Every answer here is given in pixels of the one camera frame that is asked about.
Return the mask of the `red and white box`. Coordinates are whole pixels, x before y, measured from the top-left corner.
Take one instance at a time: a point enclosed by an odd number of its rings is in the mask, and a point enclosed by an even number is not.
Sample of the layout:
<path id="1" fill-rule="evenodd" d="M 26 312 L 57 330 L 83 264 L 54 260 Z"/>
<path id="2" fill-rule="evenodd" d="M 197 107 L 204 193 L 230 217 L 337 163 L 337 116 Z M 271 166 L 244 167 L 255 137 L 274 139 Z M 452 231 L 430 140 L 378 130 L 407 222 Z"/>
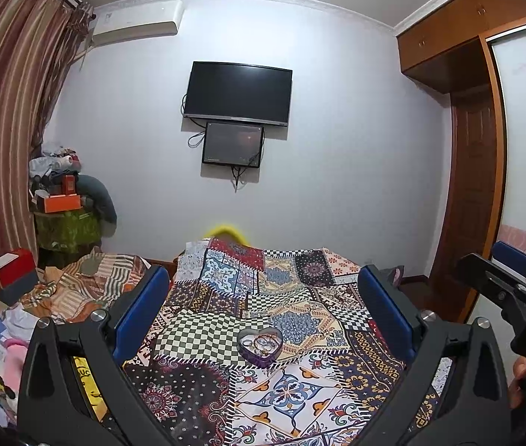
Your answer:
<path id="1" fill-rule="evenodd" d="M 15 281 L 35 270 L 32 253 L 23 248 L 0 256 L 0 288 L 5 289 Z"/>

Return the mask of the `black wall television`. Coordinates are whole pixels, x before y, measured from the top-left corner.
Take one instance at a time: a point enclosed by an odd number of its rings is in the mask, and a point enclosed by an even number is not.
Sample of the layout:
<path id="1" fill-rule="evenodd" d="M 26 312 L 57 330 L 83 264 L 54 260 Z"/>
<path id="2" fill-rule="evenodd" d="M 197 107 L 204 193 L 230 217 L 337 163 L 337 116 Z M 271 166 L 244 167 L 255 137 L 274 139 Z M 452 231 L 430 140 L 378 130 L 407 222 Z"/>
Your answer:
<path id="1" fill-rule="evenodd" d="M 183 115 L 192 119 L 287 126 L 292 71 L 264 65 L 196 61 Z"/>

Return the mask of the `small black wall monitor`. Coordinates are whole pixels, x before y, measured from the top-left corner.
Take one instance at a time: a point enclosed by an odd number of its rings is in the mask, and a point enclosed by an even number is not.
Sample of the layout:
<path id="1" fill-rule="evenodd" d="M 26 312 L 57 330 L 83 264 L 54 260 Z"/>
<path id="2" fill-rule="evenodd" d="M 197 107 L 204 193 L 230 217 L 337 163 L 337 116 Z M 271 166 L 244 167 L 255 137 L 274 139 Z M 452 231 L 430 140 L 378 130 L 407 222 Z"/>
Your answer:
<path id="1" fill-rule="evenodd" d="M 259 168 L 264 128 L 248 124 L 208 122 L 202 148 L 202 163 Z"/>

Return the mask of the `striped crumpled cloth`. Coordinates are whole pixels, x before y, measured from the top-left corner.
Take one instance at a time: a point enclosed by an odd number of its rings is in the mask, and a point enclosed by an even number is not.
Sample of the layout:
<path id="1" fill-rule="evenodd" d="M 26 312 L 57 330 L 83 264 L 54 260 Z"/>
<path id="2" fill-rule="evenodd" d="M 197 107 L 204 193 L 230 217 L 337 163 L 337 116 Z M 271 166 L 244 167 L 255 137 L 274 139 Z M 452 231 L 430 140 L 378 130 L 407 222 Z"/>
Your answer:
<path id="1" fill-rule="evenodd" d="M 18 300 L 23 309 L 57 324 L 82 322 L 98 309 L 109 309 L 132 291 L 150 264 L 135 255 L 93 249 L 62 269 L 48 266 L 38 283 Z"/>

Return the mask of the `orange box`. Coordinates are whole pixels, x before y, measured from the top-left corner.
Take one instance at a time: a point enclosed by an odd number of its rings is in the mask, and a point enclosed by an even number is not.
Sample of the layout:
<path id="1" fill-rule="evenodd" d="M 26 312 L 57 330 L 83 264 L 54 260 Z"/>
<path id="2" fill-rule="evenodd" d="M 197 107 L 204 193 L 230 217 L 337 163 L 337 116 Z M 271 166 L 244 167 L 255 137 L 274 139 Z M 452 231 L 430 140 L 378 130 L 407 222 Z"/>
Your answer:
<path id="1" fill-rule="evenodd" d="M 50 195 L 39 199 L 38 204 L 43 213 L 65 213 L 83 207 L 78 194 Z"/>

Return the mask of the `green covered side table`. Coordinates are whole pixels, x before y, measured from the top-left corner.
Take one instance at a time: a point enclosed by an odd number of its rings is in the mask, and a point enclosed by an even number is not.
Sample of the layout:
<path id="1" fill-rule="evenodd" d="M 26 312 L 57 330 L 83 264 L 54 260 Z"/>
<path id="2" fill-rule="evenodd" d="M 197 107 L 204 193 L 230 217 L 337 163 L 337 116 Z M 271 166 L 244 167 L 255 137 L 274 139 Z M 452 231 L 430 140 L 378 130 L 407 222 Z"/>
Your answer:
<path id="1" fill-rule="evenodd" d="M 93 211 L 34 213 L 38 265 L 63 268 L 100 244 L 100 221 Z"/>

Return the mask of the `striped brown curtain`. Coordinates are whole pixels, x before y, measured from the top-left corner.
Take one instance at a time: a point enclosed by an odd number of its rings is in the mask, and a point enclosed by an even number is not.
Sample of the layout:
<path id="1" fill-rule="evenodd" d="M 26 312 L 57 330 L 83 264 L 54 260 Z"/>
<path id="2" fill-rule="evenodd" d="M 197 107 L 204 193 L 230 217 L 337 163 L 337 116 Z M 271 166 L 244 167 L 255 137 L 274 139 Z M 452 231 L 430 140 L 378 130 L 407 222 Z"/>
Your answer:
<path id="1" fill-rule="evenodd" d="M 37 248 L 28 162 L 46 125 L 93 7 L 63 0 L 0 0 L 0 256 Z"/>

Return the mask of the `purple heart-shaped tin box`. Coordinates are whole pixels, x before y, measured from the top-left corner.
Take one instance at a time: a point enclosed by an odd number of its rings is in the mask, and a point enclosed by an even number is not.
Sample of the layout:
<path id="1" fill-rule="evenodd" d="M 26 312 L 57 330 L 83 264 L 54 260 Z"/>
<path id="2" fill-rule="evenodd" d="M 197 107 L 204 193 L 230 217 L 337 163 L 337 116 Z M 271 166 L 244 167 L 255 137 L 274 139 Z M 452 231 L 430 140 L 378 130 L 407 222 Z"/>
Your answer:
<path id="1" fill-rule="evenodd" d="M 244 328 L 237 334 L 240 356 L 257 368 L 269 368 L 279 358 L 283 336 L 275 327 Z"/>

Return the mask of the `white air conditioner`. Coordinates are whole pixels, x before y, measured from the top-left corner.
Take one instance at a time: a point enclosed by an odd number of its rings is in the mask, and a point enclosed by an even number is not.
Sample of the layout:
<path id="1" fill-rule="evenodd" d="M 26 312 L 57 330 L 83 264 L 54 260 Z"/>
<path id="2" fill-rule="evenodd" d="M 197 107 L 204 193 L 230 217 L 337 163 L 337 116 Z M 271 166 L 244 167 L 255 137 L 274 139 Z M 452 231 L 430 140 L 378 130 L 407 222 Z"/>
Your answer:
<path id="1" fill-rule="evenodd" d="M 178 34 L 184 7 L 180 0 L 113 9 L 97 18 L 94 46 Z"/>

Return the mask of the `brown wooden door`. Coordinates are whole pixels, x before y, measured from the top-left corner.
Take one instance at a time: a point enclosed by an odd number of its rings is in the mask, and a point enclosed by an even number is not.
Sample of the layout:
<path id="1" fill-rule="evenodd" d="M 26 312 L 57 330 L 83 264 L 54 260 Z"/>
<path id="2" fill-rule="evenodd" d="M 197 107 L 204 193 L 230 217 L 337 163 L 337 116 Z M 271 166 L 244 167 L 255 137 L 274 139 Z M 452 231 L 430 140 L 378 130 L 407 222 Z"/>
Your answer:
<path id="1" fill-rule="evenodd" d="M 444 320 L 463 322 L 473 290 L 457 279 L 457 262 L 487 244 L 495 196 L 496 126 L 488 85 L 452 95 L 452 156 L 443 227 L 429 286 L 430 305 Z"/>

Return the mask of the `colourful patchwork bedspread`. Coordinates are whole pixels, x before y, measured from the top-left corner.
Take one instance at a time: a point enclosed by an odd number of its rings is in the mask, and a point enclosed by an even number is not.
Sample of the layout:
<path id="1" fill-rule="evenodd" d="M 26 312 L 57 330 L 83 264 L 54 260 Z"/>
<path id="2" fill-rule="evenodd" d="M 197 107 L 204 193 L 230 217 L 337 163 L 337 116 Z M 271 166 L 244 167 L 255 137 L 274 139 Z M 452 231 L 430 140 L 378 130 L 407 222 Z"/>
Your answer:
<path id="1" fill-rule="evenodd" d="M 124 372 L 180 445 L 349 445 L 408 366 L 328 250 L 186 245 Z"/>

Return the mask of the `wooden overhead cabinet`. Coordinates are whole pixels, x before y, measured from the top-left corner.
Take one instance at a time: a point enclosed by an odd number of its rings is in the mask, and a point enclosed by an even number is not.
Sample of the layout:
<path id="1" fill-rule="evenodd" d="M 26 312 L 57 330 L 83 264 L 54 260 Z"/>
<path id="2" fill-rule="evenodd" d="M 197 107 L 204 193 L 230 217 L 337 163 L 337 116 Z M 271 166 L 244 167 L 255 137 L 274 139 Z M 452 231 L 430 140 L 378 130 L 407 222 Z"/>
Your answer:
<path id="1" fill-rule="evenodd" d="M 479 35 L 526 17 L 526 0 L 452 0 L 397 37 L 403 75 L 449 94 L 489 82 Z"/>

